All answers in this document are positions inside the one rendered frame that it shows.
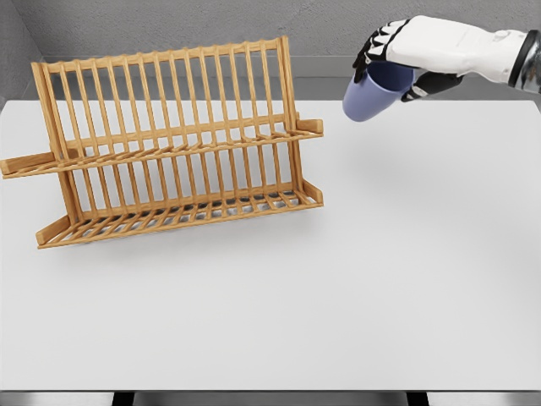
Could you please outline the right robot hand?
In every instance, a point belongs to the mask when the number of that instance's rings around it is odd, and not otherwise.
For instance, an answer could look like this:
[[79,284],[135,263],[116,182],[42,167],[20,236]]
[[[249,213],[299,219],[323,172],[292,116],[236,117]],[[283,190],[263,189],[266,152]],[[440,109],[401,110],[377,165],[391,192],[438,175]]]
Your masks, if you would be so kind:
[[425,71],[402,95],[403,102],[447,91],[461,84],[473,49],[469,36],[479,32],[472,25],[423,15],[392,21],[364,43],[352,65],[354,81],[370,65],[390,62]]

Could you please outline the blue cup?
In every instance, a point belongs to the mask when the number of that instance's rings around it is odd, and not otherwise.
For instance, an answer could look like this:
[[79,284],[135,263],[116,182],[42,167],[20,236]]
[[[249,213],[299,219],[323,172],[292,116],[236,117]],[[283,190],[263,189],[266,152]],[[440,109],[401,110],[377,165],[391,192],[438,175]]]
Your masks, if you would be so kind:
[[355,122],[363,122],[384,111],[412,86],[414,69],[390,62],[373,62],[363,78],[348,84],[342,102],[343,112]]

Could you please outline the wooden dish rack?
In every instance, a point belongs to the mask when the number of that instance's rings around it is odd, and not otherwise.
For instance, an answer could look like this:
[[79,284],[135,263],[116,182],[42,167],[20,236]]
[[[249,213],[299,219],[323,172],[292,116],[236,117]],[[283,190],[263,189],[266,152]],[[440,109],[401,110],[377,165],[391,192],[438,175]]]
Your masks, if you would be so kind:
[[299,211],[323,204],[300,142],[289,41],[34,63],[47,152],[5,178],[55,173],[66,214],[40,248]]

